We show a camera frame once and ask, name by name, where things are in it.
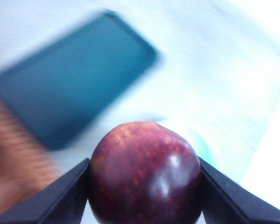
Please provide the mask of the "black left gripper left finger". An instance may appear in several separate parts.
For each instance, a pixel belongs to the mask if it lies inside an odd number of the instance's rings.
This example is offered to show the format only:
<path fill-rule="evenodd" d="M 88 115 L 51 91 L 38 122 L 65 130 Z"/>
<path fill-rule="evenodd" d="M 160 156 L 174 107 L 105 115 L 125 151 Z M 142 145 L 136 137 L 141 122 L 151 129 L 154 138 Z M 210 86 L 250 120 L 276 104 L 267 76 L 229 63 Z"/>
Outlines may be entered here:
<path fill-rule="evenodd" d="M 79 224 L 87 201 L 84 159 L 42 191 L 0 215 L 0 224 Z"/>

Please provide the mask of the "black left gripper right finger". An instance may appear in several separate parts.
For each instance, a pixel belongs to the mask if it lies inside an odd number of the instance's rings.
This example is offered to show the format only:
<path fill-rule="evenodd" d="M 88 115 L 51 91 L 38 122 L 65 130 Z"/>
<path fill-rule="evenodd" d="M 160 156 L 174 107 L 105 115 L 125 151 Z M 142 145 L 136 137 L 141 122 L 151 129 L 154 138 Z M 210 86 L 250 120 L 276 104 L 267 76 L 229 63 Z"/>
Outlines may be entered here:
<path fill-rule="evenodd" d="M 280 224 L 280 210 L 242 188 L 202 158 L 203 216 L 208 224 Z"/>

